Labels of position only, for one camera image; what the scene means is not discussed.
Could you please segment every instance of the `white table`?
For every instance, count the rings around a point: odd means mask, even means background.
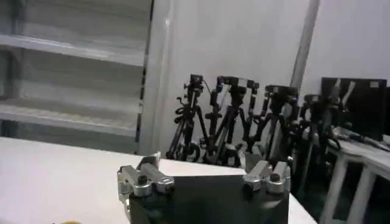
[[[321,224],[335,223],[337,220],[333,220],[338,198],[342,184],[344,182],[348,164],[349,163],[362,163],[363,158],[370,155],[386,156],[390,153],[377,149],[373,146],[363,144],[360,142],[348,142],[340,140],[341,150],[340,152],[333,152],[337,154],[337,162],[333,171],[333,176],[330,182],[330,187],[327,194],[324,209],[321,214]]]
[[[353,198],[348,224],[363,223],[368,201],[371,196],[377,175],[390,180],[390,155],[366,155],[363,158],[364,168],[360,176],[358,189]]]
[[[0,223],[128,223],[116,171],[140,156],[0,138]],[[168,175],[243,174],[241,169],[161,160]],[[289,223],[316,223],[290,195]]]

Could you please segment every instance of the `cable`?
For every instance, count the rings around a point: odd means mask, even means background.
[[[210,88],[208,87],[208,84],[207,84],[207,82],[203,79],[203,82],[206,84],[206,87],[207,87],[207,90],[208,90],[208,93],[210,93],[210,95],[211,95],[211,91],[210,91]]]

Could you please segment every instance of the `tripod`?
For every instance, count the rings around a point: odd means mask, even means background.
[[[305,165],[303,167],[302,176],[300,177],[298,197],[302,197],[304,187],[310,167],[310,162],[313,154],[313,147],[319,149],[317,155],[319,161],[326,161],[325,152],[329,141],[333,141],[340,150],[341,146],[336,136],[333,133],[333,124],[338,126],[340,117],[346,113],[345,104],[353,91],[355,84],[350,83],[349,90],[342,100],[339,98],[340,81],[338,80],[332,89],[330,96],[321,95],[306,95],[303,103],[300,117],[303,119],[303,129],[309,128],[308,141],[309,148],[306,156]],[[306,111],[310,111],[310,119],[305,118]]]
[[[269,129],[268,139],[266,141],[266,147],[264,149],[264,158],[267,161],[271,158],[272,143],[274,142],[275,138],[275,129],[277,126],[277,122],[279,122],[280,124],[280,129],[283,133],[283,142],[285,142],[287,140],[287,137],[289,136],[289,128],[291,126],[291,122],[294,121],[297,116],[297,96],[297,88],[275,85],[266,86],[266,92],[264,94],[265,98],[261,114],[259,116],[254,116],[255,122],[258,124],[256,134],[247,139],[247,152],[253,153],[253,145],[261,140],[263,130],[270,122],[271,126]],[[290,104],[292,106],[292,112],[287,119],[285,119],[281,114],[282,109],[286,104]],[[280,153],[283,152],[277,152],[275,153],[275,155],[280,156]]]
[[[222,91],[223,84],[230,85],[229,93],[232,98],[231,105],[227,107],[225,116],[222,119],[218,130],[216,126],[218,119],[221,116],[219,110],[221,109],[217,103],[218,94]],[[206,114],[206,119],[210,120],[209,129],[209,143],[207,151],[203,157],[205,163],[227,165],[229,158],[234,157],[234,166],[241,165],[236,149],[231,145],[233,140],[233,132],[236,124],[237,116],[240,117],[243,128],[244,138],[249,134],[250,127],[253,121],[253,112],[256,102],[256,95],[259,84],[252,80],[244,80],[236,77],[219,76],[217,78],[216,88],[211,93],[210,105],[213,107],[211,113]],[[252,90],[248,118],[245,119],[244,111],[240,107],[243,104],[243,99],[247,88]]]
[[[178,117],[175,118],[174,122],[178,124],[176,133],[171,142],[169,150],[166,152],[168,159],[176,159],[186,161],[188,155],[195,153],[192,162],[196,162],[200,157],[200,147],[192,142],[194,132],[194,117],[198,116],[200,127],[204,136],[204,141],[208,144],[208,136],[205,128],[202,110],[197,104],[197,98],[203,91],[203,77],[201,75],[193,75],[190,77],[190,84],[184,85],[184,89],[187,89],[187,94],[184,98],[187,99],[187,103],[182,103],[182,98],[178,97],[177,100],[183,105],[183,107],[177,109],[175,114]],[[184,142],[179,144],[180,137],[183,135]]]

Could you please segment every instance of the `metal shelf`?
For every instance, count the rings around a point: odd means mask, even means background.
[[[137,113],[119,113],[42,100],[0,101],[0,119],[134,137]]]
[[[93,43],[62,43],[21,35],[0,35],[0,46],[70,55],[125,65],[144,66],[144,49],[102,47]]]

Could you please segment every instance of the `metal clamp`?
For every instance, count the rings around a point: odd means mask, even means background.
[[[148,177],[155,184],[155,189],[161,194],[172,192],[175,181],[173,177],[166,176],[156,169],[153,165],[146,163],[141,166],[141,174]]]
[[[161,173],[153,165],[146,163],[137,171],[132,166],[122,166],[117,173],[118,195],[122,203],[130,196],[147,197],[153,189],[161,194],[168,194],[173,190],[173,177]]]
[[[278,162],[274,171],[267,177],[267,192],[282,194],[290,191],[291,169],[285,162]]]
[[[267,161],[259,161],[256,166],[243,176],[244,185],[259,191],[265,188],[267,192],[281,194],[290,191],[291,169],[285,162],[278,162],[275,169]]]
[[[252,191],[261,189],[262,182],[272,172],[272,167],[267,161],[259,161],[256,166],[243,176],[244,184],[249,186]]]

